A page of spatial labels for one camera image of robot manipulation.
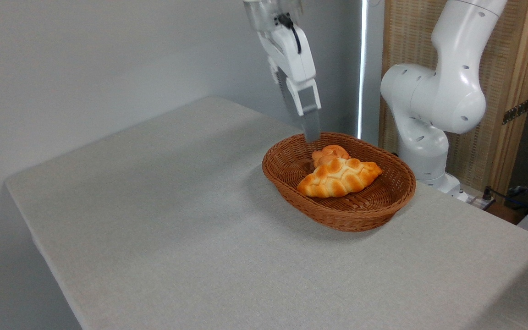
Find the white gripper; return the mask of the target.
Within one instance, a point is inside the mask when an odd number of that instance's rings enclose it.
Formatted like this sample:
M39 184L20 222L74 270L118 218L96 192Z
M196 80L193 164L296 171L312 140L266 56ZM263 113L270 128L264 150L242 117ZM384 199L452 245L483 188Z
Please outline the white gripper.
M297 25L279 25L272 31L257 33L268 54L270 70L291 123L302 130L307 143L319 140L320 96L314 60L304 31Z

